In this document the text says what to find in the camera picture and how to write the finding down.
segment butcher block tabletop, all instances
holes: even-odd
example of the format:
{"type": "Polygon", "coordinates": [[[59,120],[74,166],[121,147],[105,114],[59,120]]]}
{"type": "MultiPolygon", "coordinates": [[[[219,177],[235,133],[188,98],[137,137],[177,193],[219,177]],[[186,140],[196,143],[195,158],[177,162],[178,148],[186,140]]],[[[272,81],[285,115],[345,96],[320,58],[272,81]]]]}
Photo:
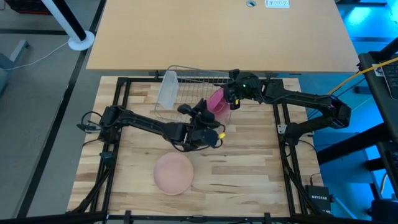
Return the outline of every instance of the butcher block tabletop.
{"type": "MultiPolygon", "coordinates": [[[[112,104],[117,80],[118,77],[101,79],[93,111],[102,113],[112,104]]],[[[298,79],[284,78],[283,82],[286,89],[300,91],[298,79]]],[[[132,82],[127,109],[159,119],[154,113],[159,88],[159,82],[132,82]]],[[[305,108],[288,107],[292,122],[307,119],[305,108]]],[[[93,115],[91,120],[99,118],[93,115]]],[[[96,138],[96,134],[87,134],[86,141],[96,138]]],[[[301,139],[313,144],[310,137],[301,139]]],[[[76,208],[94,186],[102,148],[103,143],[95,141],[82,149],[68,210],[76,208]]],[[[296,149],[303,185],[309,184],[310,176],[320,172],[316,153],[303,142],[296,149]]],[[[110,214],[123,215],[131,210],[134,215],[263,217],[269,212],[272,217],[290,216],[272,105],[242,100],[241,108],[231,113],[223,146],[185,153],[193,164],[194,178],[191,187],[176,196],[163,194],[153,179],[156,161],[168,152],[176,150],[161,136],[133,127],[123,128],[110,214]]],[[[320,175],[314,175],[313,181],[323,185],[320,175]]],[[[300,213],[293,184],[292,188],[296,212],[300,213]]]]}

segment netgear logo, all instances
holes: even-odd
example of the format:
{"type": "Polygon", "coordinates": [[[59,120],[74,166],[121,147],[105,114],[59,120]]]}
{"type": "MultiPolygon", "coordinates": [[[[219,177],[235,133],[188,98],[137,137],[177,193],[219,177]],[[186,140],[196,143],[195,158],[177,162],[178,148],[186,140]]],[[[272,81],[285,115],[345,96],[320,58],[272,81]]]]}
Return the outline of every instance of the netgear logo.
{"type": "Polygon", "coordinates": [[[312,195],[311,197],[312,197],[313,199],[328,200],[328,198],[325,197],[325,196],[312,195]]]}

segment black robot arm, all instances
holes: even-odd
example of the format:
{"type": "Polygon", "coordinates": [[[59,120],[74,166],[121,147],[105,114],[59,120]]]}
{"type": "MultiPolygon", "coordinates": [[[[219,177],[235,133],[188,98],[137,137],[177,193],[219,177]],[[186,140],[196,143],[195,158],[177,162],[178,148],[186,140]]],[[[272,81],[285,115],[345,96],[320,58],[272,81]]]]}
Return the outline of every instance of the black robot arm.
{"type": "Polygon", "coordinates": [[[256,75],[239,70],[229,71],[230,81],[220,85],[224,88],[224,98],[230,103],[231,110],[240,107],[240,100],[249,99],[267,104],[286,102],[291,105],[304,106],[319,110],[322,116],[303,123],[290,123],[281,128],[285,140],[297,145],[299,138],[311,131],[331,127],[346,128],[349,125],[351,108],[331,95],[313,95],[298,91],[286,90],[283,83],[276,79],[260,80],[256,75]]]}
{"type": "Polygon", "coordinates": [[[183,152],[220,147],[220,144],[217,146],[217,142],[220,140],[222,144],[222,137],[220,138],[214,129],[224,125],[215,121],[214,115],[207,110],[205,100],[201,99],[194,108],[181,105],[178,112],[190,115],[190,123],[164,123],[135,114],[122,106],[108,106],[98,123],[101,127],[98,139],[113,144],[120,138],[119,130],[122,127],[132,126],[161,135],[174,148],[183,152]]]}

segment white stand base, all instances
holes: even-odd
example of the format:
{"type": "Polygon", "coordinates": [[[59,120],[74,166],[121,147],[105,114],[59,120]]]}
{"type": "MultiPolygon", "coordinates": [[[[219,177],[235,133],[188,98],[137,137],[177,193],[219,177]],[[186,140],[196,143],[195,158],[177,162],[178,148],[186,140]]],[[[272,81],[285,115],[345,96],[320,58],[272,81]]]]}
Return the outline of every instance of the white stand base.
{"type": "Polygon", "coordinates": [[[72,38],[69,38],[68,44],[72,50],[77,50],[77,51],[86,50],[89,49],[94,44],[95,40],[94,34],[90,31],[85,31],[85,33],[86,33],[86,39],[80,42],[76,42],[72,38]]]}

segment wooden desk surface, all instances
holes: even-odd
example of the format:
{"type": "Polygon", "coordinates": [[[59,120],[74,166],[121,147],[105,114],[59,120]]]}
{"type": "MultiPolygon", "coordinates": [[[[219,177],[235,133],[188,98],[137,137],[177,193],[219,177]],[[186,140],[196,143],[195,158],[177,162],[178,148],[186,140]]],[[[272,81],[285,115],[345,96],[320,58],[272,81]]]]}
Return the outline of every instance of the wooden desk surface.
{"type": "MultiPolygon", "coordinates": [[[[101,79],[94,111],[102,113],[111,105],[116,80],[117,77],[101,79]]],[[[289,90],[300,90],[296,78],[284,79],[284,85],[289,90]]],[[[153,112],[159,87],[160,83],[133,83],[128,109],[156,118],[153,112]]],[[[289,105],[289,111],[292,121],[306,120],[304,108],[289,105]]],[[[98,121],[96,119],[96,116],[92,117],[93,121],[98,121]]],[[[241,108],[232,112],[226,133],[221,148],[185,154],[194,167],[192,186],[181,195],[168,196],[155,186],[152,171],[161,156],[176,150],[160,136],[137,128],[123,128],[109,212],[124,214],[125,210],[131,210],[134,215],[229,217],[261,217],[264,212],[270,212],[273,217],[288,217],[272,106],[243,100],[241,108]]],[[[95,134],[88,134],[86,141],[95,138],[95,134]]],[[[312,138],[302,139],[312,143],[312,138]]],[[[83,148],[69,210],[75,208],[94,185],[102,145],[97,141],[83,148]]],[[[300,143],[297,157],[303,184],[309,184],[310,176],[320,171],[315,151],[300,143]]],[[[320,175],[314,175],[313,180],[322,185],[320,175]]],[[[299,212],[297,192],[295,187],[292,188],[299,212]]]]}
{"type": "Polygon", "coordinates": [[[354,73],[358,56],[334,0],[112,0],[87,69],[354,73]]]}

